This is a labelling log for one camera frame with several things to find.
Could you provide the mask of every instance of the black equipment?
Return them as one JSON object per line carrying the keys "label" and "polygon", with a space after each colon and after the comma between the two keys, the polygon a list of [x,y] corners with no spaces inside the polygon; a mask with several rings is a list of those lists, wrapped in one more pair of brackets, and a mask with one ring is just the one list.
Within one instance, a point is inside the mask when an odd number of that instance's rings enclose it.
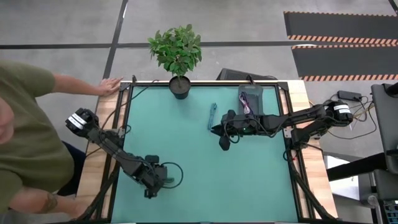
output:
{"label": "black equipment", "polygon": [[[324,135],[332,126],[347,126],[353,121],[353,114],[346,103],[342,101],[328,100],[321,105],[314,105],[309,109],[285,114],[257,115],[257,114],[236,114],[229,110],[221,119],[221,124],[213,126],[211,132],[220,136],[219,144],[222,150],[227,151],[232,143],[238,143],[239,138],[247,135],[261,135],[273,138],[281,129],[296,124],[313,121],[305,128],[294,128],[291,130],[291,138],[287,144],[286,151],[300,150],[306,146],[312,136]],[[305,196],[311,201],[319,216],[325,220],[336,220],[317,200],[308,186],[301,178],[295,168],[292,159],[286,159],[289,165],[290,174],[296,183],[299,184]]]}
{"label": "black equipment", "polygon": [[67,128],[77,136],[99,145],[116,159],[124,173],[138,184],[146,186],[144,196],[156,197],[167,180],[166,166],[159,164],[158,156],[145,159],[123,151],[122,138],[115,131],[104,131],[98,126],[98,117],[88,109],[80,108],[66,121]]}

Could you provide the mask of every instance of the tattoo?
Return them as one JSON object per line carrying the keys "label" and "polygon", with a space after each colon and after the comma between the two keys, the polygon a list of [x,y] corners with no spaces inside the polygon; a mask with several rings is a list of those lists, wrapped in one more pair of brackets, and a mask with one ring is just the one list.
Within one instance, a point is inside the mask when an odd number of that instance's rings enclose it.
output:
{"label": "tattoo", "polygon": [[47,200],[45,201],[42,209],[39,211],[40,214],[51,212],[57,206],[57,195],[47,193]]}

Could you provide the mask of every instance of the black metal frame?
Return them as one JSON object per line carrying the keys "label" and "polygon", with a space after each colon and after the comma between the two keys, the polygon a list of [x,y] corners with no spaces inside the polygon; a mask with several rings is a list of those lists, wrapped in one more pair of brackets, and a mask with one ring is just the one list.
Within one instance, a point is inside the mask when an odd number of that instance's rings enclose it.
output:
{"label": "black metal frame", "polygon": [[[248,83],[247,81],[202,81],[202,82],[201,81],[199,81],[199,82],[193,81],[191,83],[191,85],[192,86],[238,86],[238,85],[247,84],[247,83]],[[257,81],[256,84],[261,85],[261,86],[271,86],[271,87],[275,88],[275,93],[277,96],[277,102],[278,102],[280,114],[284,113],[283,106],[282,106],[282,96],[280,94],[280,91],[283,91],[285,98],[286,98],[286,102],[287,102],[287,111],[289,113],[293,112],[293,107],[292,107],[292,102],[290,100],[290,93],[289,93],[289,88],[288,88],[287,82],[270,82],[270,81],[259,82],[259,81]],[[118,95],[118,100],[116,102],[116,112],[114,115],[112,128],[117,128],[117,123],[119,121],[119,115],[120,115],[120,107],[123,103],[122,98],[123,98],[123,95],[125,94],[125,91],[124,91],[125,88],[128,88],[127,100],[130,100],[132,98],[134,86],[168,86],[168,85],[169,85],[168,82],[155,82],[155,83],[151,83],[151,82],[136,82],[136,83],[122,82],[121,88],[119,91],[119,95]],[[125,107],[124,118],[123,118],[124,126],[127,125],[129,111],[130,111],[130,105],[131,105],[131,101],[128,101],[126,104],[126,107]],[[285,136],[284,136],[284,139],[285,139],[285,144],[286,144],[288,139]],[[305,171],[304,160],[303,160],[302,153],[300,151],[297,153],[296,158],[298,160],[299,167],[300,167],[300,175],[302,176],[305,183],[308,185],[308,179],[307,179],[307,173]],[[110,168],[111,168],[110,166],[111,166],[111,156],[107,155],[105,166],[104,166],[103,180],[101,182],[101,185],[103,185],[103,183],[108,178]],[[119,165],[116,163],[114,169],[119,170],[119,168],[120,168]],[[300,203],[299,189],[298,189],[296,182],[293,179],[292,170],[290,167],[289,167],[289,172],[290,172],[290,181],[292,183],[292,193],[294,196],[297,218],[298,218],[298,220],[300,220],[301,218],[303,218],[303,210],[302,210],[302,205]],[[115,180],[114,184],[112,185],[112,189],[111,189],[111,198],[109,201],[108,216],[106,217],[109,222],[111,221],[112,214],[113,214],[113,206],[114,206],[117,186],[118,186],[118,179]],[[103,202],[101,203],[101,206],[99,206],[97,208],[96,218],[101,218],[102,208],[103,208]],[[310,215],[310,218],[315,218],[313,207],[308,200],[307,200],[307,208],[308,208],[308,213]]]}

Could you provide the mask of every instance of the black floor mat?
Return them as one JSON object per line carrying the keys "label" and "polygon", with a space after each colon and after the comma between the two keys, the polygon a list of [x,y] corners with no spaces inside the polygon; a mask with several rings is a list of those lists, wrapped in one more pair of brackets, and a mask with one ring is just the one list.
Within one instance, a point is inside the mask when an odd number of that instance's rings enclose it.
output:
{"label": "black floor mat", "polygon": [[396,44],[398,17],[367,14],[284,12],[292,40],[354,44]]}
{"label": "black floor mat", "polygon": [[293,46],[305,81],[398,79],[398,47],[391,44]]}

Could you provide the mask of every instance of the teal table mat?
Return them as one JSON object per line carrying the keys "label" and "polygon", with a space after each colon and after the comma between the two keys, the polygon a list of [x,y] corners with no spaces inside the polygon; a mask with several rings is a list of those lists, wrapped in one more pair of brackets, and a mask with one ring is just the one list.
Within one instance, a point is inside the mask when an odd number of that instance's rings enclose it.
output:
{"label": "teal table mat", "polygon": [[[133,95],[143,87],[134,87]],[[264,87],[265,114],[279,114],[274,87]],[[238,110],[237,86],[193,86],[177,100],[166,86],[153,86],[131,103],[131,132],[124,150],[137,156],[158,155],[176,162],[182,184],[144,198],[144,186],[120,172],[112,223],[126,222],[297,222],[282,132],[274,138],[245,136],[229,151],[207,130],[228,110]],[[168,164],[176,184],[180,171]]]}

